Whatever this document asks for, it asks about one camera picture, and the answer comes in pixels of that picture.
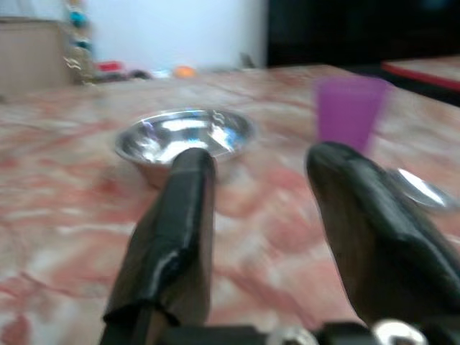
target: purple cup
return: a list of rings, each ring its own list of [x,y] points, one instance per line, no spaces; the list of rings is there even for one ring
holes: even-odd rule
[[[364,153],[389,83],[359,76],[317,82],[318,139],[340,142]]]

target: stainless steel bowl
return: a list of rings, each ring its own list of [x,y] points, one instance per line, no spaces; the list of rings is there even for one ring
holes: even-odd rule
[[[174,158],[191,147],[207,149],[217,161],[219,178],[225,178],[231,161],[243,152],[254,135],[250,120],[228,111],[163,111],[118,134],[115,151],[133,162],[150,184],[160,187]]]

